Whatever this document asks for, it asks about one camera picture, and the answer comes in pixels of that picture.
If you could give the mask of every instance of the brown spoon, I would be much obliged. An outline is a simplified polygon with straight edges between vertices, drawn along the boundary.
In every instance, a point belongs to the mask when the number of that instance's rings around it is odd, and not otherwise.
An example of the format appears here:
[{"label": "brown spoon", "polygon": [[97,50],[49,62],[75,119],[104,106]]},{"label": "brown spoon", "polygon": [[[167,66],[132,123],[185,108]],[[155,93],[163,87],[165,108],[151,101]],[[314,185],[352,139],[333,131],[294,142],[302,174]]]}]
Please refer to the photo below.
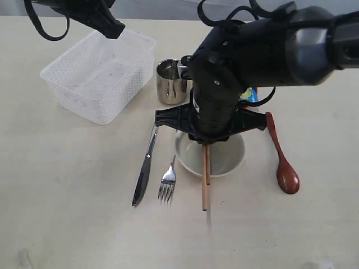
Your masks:
[{"label": "brown spoon", "polygon": [[295,194],[299,191],[299,177],[294,168],[289,164],[280,148],[277,132],[275,131],[274,120],[271,112],[265,113],[267,117],[267,128],[277,149],[279,164],[277,169],[277,180],[283,192]]}]

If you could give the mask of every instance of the metal fork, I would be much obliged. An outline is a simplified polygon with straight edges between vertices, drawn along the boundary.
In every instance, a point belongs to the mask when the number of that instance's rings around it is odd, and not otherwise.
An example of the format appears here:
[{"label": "metal fork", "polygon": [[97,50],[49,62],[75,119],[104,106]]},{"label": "metal fork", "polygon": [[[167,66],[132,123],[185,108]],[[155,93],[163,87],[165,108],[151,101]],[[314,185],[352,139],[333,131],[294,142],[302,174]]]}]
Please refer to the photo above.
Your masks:
[{"label": "metal fork", "polygon": [[158,191],[158,199],[161,201],[164,198],[164,201],[167,202],[172,198],[174,192],[174,186],[176,185],[176,173],[174,172],[174,160],[176,159],[176,154],[173,155],[172,162],[169,165],[169,168],[166,173],[164,173],[161,184]]}]

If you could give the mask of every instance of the clear plastic container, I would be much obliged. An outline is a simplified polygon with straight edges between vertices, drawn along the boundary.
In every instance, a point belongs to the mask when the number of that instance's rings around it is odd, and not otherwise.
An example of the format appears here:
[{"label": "clear plastic container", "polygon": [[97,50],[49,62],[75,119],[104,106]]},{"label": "clear plastic container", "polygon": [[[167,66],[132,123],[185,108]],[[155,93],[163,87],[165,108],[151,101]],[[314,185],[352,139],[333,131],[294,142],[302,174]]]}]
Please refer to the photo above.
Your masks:
[{"label": "clear plastic container", "polygon": [[156,41],[125,29],[117,40],[94,31],[40,73],[68,110],[109,124],[153,76]]}]

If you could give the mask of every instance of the wooden chopstick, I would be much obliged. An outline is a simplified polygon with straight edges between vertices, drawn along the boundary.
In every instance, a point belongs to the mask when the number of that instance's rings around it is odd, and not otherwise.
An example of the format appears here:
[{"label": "wooden chopstick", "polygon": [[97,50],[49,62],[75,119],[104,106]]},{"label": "wooden chopstick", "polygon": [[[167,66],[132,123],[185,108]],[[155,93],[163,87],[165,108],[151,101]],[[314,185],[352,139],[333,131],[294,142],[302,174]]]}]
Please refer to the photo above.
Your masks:
[{"label": "wooden chopstick", "polygon": [[209,162],[208,157],[208,145],[202,144],[202,210],[207,211],[208,209],[208,190],[207,183],[209,182]]}]

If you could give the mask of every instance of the butter knife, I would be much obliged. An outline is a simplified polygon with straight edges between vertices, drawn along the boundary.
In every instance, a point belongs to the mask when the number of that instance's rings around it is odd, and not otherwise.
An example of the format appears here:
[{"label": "butter knife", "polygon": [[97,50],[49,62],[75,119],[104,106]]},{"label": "butter knife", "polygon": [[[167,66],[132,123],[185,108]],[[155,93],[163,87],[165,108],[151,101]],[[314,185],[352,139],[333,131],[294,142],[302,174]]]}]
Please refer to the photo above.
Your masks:
[{"label": "butter knife", "polygon": [[137,181],[134,199],[132,200],[133,207],[136,207],[139,205],[139,203],[141,202],[141,200],[144,197],[145,192],[146,192],[148,179],[150,177],[152,151],[153,151],[153,147],[155,145],[157,133],[158,133],[158,127],[155,124],[153,124],[150,142],[148,145],[147,152],[145,154],[144,163],[142,164],[139,179]]}]

